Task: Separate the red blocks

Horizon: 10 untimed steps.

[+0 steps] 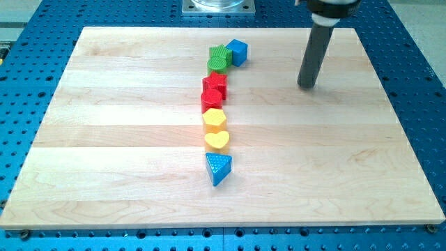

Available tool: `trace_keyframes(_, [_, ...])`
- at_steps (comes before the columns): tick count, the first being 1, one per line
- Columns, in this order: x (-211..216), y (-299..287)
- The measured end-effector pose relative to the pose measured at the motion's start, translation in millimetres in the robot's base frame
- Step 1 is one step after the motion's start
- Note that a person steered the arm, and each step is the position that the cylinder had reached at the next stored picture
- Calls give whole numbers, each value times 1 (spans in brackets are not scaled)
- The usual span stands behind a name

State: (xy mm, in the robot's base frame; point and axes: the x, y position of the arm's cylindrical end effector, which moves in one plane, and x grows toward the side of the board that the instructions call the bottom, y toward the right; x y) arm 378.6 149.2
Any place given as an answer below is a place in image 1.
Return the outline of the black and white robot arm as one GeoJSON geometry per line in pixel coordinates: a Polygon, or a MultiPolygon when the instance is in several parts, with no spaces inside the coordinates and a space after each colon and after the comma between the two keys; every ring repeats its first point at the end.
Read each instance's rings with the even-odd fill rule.
{"type": "Polygon", "coordinates": [[[325,27],[335,26],[341,19],[354,15],[361,0],[305,0],[312,13],[314,24],[325,27]]]}

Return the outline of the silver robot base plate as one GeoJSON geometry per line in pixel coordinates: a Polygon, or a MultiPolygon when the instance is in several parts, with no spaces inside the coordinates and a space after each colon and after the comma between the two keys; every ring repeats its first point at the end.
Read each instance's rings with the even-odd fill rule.
{"type": "Polygon", "coordinates": [[[255,0],[182,0],[182,14],[200,15],[254,15],[255,0]]]}

